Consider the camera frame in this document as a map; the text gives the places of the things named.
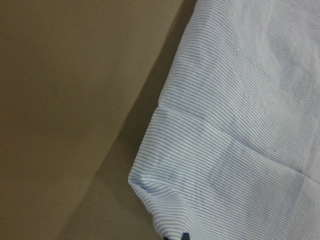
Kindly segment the light blue striped shirt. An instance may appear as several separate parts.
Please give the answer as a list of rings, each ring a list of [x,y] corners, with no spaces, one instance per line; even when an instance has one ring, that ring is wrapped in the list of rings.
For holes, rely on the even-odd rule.
[[[128,183],[163,238],[319,239],[319,1],[197,1]]]

